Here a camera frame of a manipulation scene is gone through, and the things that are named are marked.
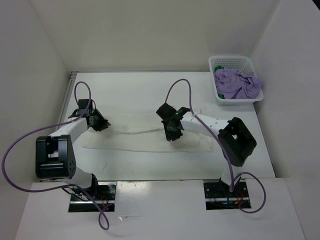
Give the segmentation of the white t shirt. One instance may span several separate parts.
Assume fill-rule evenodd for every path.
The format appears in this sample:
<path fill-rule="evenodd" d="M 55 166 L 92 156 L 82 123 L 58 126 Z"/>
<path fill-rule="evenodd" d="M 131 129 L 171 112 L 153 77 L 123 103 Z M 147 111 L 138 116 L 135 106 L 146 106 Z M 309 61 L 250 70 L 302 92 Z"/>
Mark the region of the white t shirt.
<path fill-rule="evenodd" d="M 202 153 L 214 149 L 211 137 L 190 130 L 184 130 L 175 141 L 167 141 L 161 119 L 150 110 L 130 112 L 112 107 L 103 116 L 111 126 L 102 131 L 89 128 L 82 134 L 83 148 L 149 153 Z"/>

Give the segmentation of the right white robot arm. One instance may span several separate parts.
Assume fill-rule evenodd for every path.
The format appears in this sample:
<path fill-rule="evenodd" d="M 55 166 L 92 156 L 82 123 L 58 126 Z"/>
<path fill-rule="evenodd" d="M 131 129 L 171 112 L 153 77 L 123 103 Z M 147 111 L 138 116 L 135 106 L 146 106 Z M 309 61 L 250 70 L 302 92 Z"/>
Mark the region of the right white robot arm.
<path fill-rule="evenodd" d="M 224 120 L 191 112 L 175 112 L 160 118 L 169 142 L 182 137 L 183 131 L 200 133 L 216 140 L 226 159 L 219 191 L 225 197 L 232 196 L 237 191 L 242 167 L 257 146 L 255 138 L 243 121 L 238 117 Z"/>

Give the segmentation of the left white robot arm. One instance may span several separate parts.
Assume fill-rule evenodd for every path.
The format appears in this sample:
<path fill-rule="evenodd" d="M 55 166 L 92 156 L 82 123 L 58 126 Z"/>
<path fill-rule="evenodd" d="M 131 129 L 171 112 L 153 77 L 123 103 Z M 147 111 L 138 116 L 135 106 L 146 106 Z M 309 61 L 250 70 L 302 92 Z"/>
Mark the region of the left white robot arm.
<path fill-rule="evenodd" d="M 97 109 L 76 109 L 68 118 L 70 123 L 35 142 L 35 173 L 40 180 L 52 180 L 82 188 L 89 200 L 100 194 L 93 173 L 77 166 L 73 144 L 88 129 L 101 132 L 111 126 Z"/>

